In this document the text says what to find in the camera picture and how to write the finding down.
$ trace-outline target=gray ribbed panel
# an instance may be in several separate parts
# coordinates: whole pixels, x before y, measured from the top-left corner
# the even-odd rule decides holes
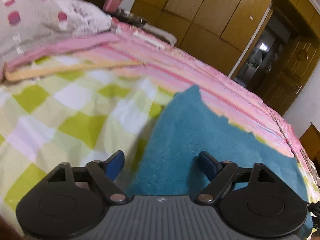
[[[93,230],[73,240],[251,239],[228,228],[214,208],[196,205],[189,196],[164,196],[165,201],[158,201],[161,198],[136,196],[129,204],[113,206]]]

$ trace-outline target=open door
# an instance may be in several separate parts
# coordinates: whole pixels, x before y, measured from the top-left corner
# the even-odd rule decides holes
[[[318,46],[302,37],[289,40],[255,93],[283,115],[307,83],[318,60]]]

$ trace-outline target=circular cover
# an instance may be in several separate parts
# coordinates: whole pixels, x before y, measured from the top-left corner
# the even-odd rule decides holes
[[[102,200],[77,186],[48,183],[31,190],[18,204],[23,231],[39,238],[70,238],[94,227],[102,218]]]
[[[253,237],[296,234],[307,218],[305,203],[290,188],[263,182],[230,192],[220,213],[236,231]]]

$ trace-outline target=door handle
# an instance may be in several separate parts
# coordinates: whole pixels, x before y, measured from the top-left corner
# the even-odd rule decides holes
[[[302,85],[299,86],[299,87],[297,86],[297,89],[298,89],[298,90],[296,90],[296,93],[295,93],[296,95],[298,95],[298,93],[300,92],[301,88],[302,88]]]

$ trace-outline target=pink dot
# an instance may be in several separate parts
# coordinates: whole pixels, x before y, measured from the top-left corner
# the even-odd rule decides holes
[[[18,11],[13,11],[8,15],[8,20],[9,20],[9,24],[10,26],[16,26],[20,21],[20,14]]]
[[[64,12],[59,12],[58,19],[59,19],[59,22],[66,21],[68,20],[68,16]]]
[[[8,0],[4,3],[4,6],[9,7],[13,5],[16,2],[16,0]]]

